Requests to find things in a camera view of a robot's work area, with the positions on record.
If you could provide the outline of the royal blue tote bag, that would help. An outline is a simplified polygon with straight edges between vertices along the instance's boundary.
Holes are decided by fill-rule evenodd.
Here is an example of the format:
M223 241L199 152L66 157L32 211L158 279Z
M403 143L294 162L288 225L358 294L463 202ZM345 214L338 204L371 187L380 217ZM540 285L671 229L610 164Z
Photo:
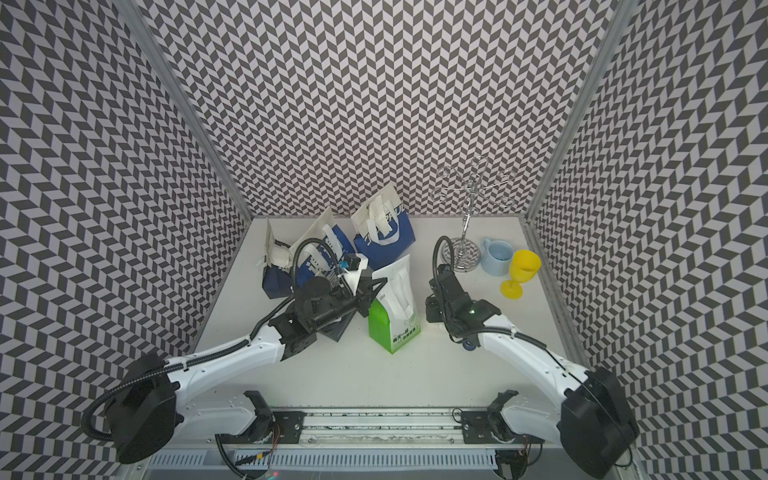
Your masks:
M395 262L415 242L404 204L390 182L366 200L351 216L358 253L373 270Z

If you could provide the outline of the blue cream tote bag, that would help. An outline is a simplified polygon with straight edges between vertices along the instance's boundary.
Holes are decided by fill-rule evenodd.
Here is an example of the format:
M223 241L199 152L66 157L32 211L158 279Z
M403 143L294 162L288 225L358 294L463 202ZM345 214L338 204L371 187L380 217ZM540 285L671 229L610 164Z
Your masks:
M297 259L296 285L302 286L315 276L330 277L332 256L342 260L355 252L352 242L342 231L331 207L327 207L312 226L290 247L290 264Z

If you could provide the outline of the navy bag with white handles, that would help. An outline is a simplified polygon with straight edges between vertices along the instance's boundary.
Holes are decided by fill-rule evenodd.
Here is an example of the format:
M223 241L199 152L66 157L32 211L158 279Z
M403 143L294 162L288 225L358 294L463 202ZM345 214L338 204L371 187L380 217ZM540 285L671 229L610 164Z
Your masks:
M269 220L266 222L262 289L269 299L293 293L291 246L278 240Z

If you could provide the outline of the navy tote bag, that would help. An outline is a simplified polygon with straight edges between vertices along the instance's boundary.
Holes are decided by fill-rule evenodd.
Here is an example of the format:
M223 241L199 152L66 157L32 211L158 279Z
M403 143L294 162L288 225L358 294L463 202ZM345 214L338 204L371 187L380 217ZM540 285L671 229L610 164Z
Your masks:
M323 327L320 332L327 338L338 342L356 314L356 311L349 312L343 315L338 321Z

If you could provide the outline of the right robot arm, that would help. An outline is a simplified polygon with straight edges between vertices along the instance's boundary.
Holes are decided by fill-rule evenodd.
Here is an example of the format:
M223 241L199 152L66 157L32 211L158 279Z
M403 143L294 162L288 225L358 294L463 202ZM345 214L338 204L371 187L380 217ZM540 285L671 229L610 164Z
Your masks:
M517 394L493 410L511 434L529 434L562 447L586 474L603 479L631 454L639 435L636 417L617 375L588 369L553 353L521 332L501 310L474 300L456 276L454 262L431 261L427 319L442 324L459 344L482 348L521 371L550 401L536 407Z

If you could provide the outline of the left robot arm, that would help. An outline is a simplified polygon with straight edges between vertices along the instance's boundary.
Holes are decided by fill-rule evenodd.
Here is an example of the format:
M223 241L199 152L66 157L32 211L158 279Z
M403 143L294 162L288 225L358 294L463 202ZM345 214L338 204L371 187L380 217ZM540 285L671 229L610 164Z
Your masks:
M173 439L278 441L277 420L258 391L224 402L198 399L239 375L298 355L321 333L343 332L355 314L369 313L387 283L374 278L359 254L333 255L331 272L333 280L318 275L294 286L243 337L200 353L170 359L146 354L134 361L118 386L85 408L81 430L112 443L122 464L147 459Z

